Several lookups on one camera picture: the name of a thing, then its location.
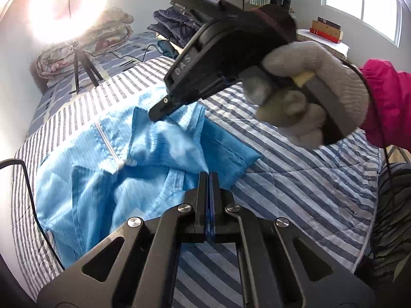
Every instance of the yellow tag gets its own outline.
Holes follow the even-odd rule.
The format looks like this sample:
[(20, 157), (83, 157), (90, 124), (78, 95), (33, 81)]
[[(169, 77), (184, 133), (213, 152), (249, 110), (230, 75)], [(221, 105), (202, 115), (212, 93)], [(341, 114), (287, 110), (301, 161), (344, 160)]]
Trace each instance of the yellow tag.
[(299, 87), (302, 88), (304, 84), (309, 80), (316, 76), (314, 71), (306, 71), (302, 72), (300, 75), (293, 78), (294, 83)]

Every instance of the red box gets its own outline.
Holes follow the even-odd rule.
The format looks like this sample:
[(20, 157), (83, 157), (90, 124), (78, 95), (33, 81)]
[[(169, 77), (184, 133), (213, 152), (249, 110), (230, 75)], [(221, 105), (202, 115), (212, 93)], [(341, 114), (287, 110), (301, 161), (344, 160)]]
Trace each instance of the red box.
[(325, 32), (310, 28), (310, 32), (312, 32), (313, 34), (319, 35), (325, 39), (328, 39), (329, 41), (336, 43), (336, 44), (340, 44), (341, 43), (341, 39), (335, 38), (333, 36), (330, 36), (328, 34), (326, 34)]

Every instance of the pink sleeve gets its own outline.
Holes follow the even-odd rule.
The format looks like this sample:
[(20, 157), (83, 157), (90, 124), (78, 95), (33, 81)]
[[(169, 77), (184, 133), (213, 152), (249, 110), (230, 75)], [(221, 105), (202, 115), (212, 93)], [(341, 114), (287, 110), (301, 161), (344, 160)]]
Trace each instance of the pink sleeve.
[(411, 151), (411, 74), (375, 59), (367, 61), (361, 72), (375, 99), (387, 145), (383, 145), (372, 101), (361, 126), (367, 140), (377, 147), (396, 145)]

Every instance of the glowing light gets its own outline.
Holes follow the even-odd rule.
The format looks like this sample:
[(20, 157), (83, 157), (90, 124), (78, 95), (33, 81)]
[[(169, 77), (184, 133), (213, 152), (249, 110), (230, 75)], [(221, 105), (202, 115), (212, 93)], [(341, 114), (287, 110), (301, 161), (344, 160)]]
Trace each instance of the glowing light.
[(31, 0), (30, 22), (34, 36), (46, 43), (59, 43), (82, 35), (100, 16), (107, 0)]

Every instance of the mattress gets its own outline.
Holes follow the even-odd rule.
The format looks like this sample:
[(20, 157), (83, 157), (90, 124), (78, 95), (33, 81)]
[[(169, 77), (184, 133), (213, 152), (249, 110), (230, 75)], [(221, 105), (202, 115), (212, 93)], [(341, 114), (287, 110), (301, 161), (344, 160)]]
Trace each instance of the mattress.
[[(125, 63), (128, 61), (135, 61), (132, 56), (143, 60), (147, 48), (148, 51), (145, 55), (145, 61), (160, 56), (161, 54), (156, 49), (156, 47), (158, 47), (158, 41), (159, 39), (156, 38), (155, 32), (144, 32), (129, 38), (121, 47), (115, 50), (115, 53), (118, 56), (130, 56), (118, 59), (113, 54), (107, 53), (98, 57), (90, 55), (89, 57), (102, 77), (106, 80), (110, 76), (116, 75), (126, 69), (129, 65), (125, 65)], [(62, 80), (58, 80), (58, 82), (56, 81), (56, 85), (49, 88), (40, 100), (27, 136), (30, 136), (37, 131), (40, 126), (42, 126), (61, 107), (73, 102), (79, 96), (89, 92), (90, 88), (93, 87), (93, 84), (85, 70), (82, 68), (81, 63), (79, 63), (79, 85), (80, 87), (83, 87), (80, 89), (80, 93), (70, 94), (71, 91), (76, 89), (74, 74), (71, 74)]]
[[(53, 115), (17, 151), (31, 184), (43, 158), (93, 117), (141, 89), (163, 82), (173, 61), (155, 58), (93, 88)], [(285, 216), (344, 267), (355, 270), (375, 216), (379, 151), (357, 130), (335, 145), (307, 151), (268, 124), (235, 84), (202, 100), (206, 116), (262, 157), (233, 185), (239, 205), (263, 218)], [(12, 222), (20, 268), (36, 298), (61, 270), (36, 228), (20, 168), (12, 172)], [(234, 244), (184, 245), (173, 307), (242, 307)]]

